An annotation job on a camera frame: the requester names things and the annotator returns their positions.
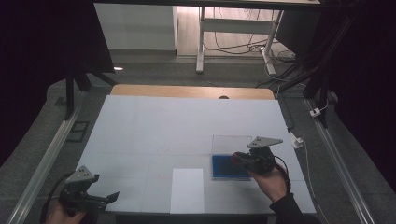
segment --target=white paper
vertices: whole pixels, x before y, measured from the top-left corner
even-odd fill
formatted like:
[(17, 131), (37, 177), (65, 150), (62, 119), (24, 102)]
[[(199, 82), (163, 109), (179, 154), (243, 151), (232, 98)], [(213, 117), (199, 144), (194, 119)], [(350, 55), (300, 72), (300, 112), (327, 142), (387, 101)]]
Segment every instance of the white paper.
[(203, 169), (174, 169), (171, 214), (201, 214), (204, 212)]

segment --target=white tabletop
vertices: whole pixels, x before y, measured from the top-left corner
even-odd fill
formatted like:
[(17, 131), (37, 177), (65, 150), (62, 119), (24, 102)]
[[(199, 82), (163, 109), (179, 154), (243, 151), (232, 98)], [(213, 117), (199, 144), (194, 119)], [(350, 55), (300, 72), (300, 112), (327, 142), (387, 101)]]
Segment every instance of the white tabletop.
[[(255, 181), (218, 181), (211, 176), (213, 153), (248, 152), (246, 142), (256, 136), (283, 140), (271, 150), (288, 165), (291, 191), (301, 210), (315, 213), (275, 100), (109, 95), (78, 167), (86, 165), (100, 175), (89, 189), (91, 195), (120, 192), (107, 211), (271, 214), (271, 202)], [(230, 147), (219, 147), (219, 141), (230, 142)], [(189, 171), (195, 179), (180, 175)], [(186, 192), (175, 190), (180, 181), (186, 181), (184, 191), (195, 190), (184, 202), (177, 198)], [(192, 185), (194, 181), (202, 191)], [(187, 205), (193, 206), (180, 210)]]

